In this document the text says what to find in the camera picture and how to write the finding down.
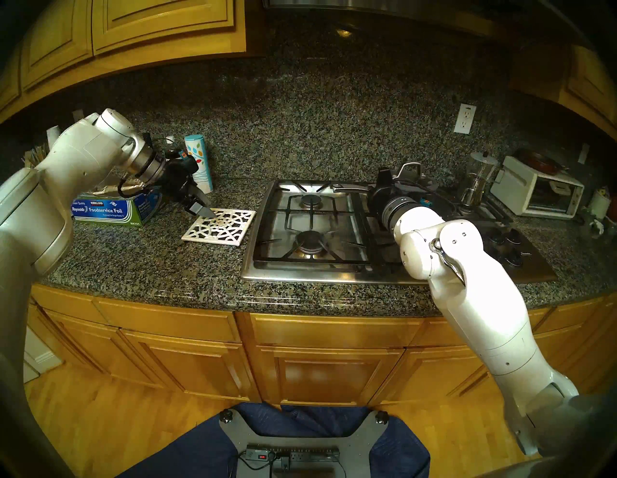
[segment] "stainless steel cooktop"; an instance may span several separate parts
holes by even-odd
[[[426,284],[403,269],[399,247],[368,210],[366,184],[346,184],[336,192],[331,182],[275,181],[255,217],[244,256],[242,278],[263,281],[365,284]],[[473,222],[485,250],[503,264],[514,282],[557,277],[536,248],[511,233],[503,212],[483,202],[465,210],[447,193],[410,192],[412,199],[435,209],[445,220]]]

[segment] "toaster oven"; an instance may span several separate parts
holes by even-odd
[[[567,173],[548,175],[506,156],[491,193],[518,216],[572,219],[584,188]]]

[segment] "toaster oven window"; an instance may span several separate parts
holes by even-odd
[[[576,188],[570,184],[538,178],[531,193],[528,209],[567,213],[575,190]]]

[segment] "coffee maker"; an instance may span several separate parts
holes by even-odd
[[[465,177],[458,188],[458,198],[464,206],[477,206],[488,180],[497,166],[497,160],[484,151],[473,152],[467,159]]]

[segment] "red pan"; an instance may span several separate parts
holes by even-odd
[[[516,156],[527,166],[548,175],[556,175],[563,171],[563,166],[554,159],[546,157],[544,154],[537,153],[531,149],[520,149]]]

